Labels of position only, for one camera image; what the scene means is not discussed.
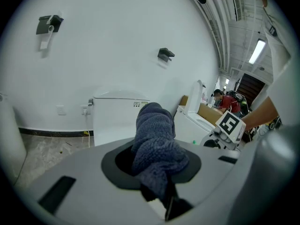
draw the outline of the white toilet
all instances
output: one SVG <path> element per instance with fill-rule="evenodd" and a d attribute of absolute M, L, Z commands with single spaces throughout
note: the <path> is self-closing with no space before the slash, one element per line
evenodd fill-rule
<path fill-rule="evenodd" d="M 102 87 L 92 100 L 95 146 L 134 137 L 140 109 L 150 100 L 121 87 Z"/>
<path fill-rule="evenodd" d="M 201 140 L 215 128 L 197 114 L 202 99 L 202 82 L 194 83 L 186 106 L 178 106 L 175 122 L 175 139 L 200 145 Z"/>

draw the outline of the black slot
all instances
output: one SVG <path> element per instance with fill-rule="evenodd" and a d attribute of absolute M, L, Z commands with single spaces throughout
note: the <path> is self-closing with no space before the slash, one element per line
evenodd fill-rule
<path fill-rule="evenodd" d="M 38 203 L 48 212 L 54 214 L 75 181 L 74 178 L 61 177 Z"/>
<path fill-rule="evenodd" d="M 227 157 L 227 156 L 220 156 L 218 159 L 221 161 L 227 162 L 227 163 L 231 163 L 231 164 L 235 164 L 237 161 L 236 158 Z"/>

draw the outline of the wall-mounted holder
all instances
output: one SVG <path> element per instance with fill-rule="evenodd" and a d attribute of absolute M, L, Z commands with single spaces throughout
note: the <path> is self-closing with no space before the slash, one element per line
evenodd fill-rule
<path fill-rule="evenodd" d="M 64 19 L 60 18 L 58 15 L 40 17 L 36 34 L 48 33 L 50 26 L 54 27 L 53 32 L 58 32 L 58 29 L 60 28 L 60 24 L 63 20 Z"/>
<path fill-rule="evenodd" d="M 165 62 L 168 62 L 168 60 L 172 61 L 170 57 L 175 57 L 175 54 L 169 51 L 167 48 L 161 48 L 158 52 L 158 57 Z"/>

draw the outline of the concrete floor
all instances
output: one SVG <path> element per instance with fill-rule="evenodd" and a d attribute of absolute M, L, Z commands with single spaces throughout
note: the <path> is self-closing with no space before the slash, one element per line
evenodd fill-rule
<path fill-rule="evenodd" d="M 88 137 L 59 138 L 21 135 L 27 156 L 15 187 L 22 190 L 25 190 L 34 179 L 58 164 L 66 156 L 89 147 Z M 90 138 L 90 146 L 94 147 L 93 137 Z"/>

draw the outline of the black baseboard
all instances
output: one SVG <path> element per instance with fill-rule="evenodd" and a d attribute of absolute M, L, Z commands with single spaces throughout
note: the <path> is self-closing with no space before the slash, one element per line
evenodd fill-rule
<path fill-rule="evenodd" d="M 41 130 L 32 130 L 26 128 L 19 128 L 20 133 L 29 134 L 42 137 L 88 137 L 89 135 L 85 131 L 80 132 L 52 132 L 52 131 L 41 131 Z"/>

